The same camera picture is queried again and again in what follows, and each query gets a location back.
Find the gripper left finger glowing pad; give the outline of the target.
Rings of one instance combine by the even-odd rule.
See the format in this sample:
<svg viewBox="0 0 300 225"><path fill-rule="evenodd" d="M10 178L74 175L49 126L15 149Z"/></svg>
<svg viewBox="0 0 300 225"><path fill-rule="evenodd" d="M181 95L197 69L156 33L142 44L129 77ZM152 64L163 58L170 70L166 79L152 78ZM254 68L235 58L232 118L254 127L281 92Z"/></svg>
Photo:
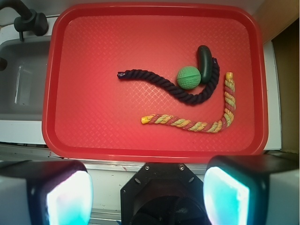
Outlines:
<svg viewBox="0 0 300 225"><path fill-rule="evenodd" d="M87 225L92 205L92 178L80 161L0 163L2 225Z"/></svg>

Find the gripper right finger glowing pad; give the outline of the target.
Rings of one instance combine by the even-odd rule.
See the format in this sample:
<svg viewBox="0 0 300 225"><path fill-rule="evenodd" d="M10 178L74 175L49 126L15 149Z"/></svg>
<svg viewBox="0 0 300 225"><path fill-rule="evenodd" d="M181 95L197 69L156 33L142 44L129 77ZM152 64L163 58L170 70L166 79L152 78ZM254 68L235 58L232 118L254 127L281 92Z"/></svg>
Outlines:
<svg viewBox="0 0 300 225"><path fill-rule="evenodd" d="M203 180L213 225L298 225L300 164L274 155L215 156Z"/></svg>

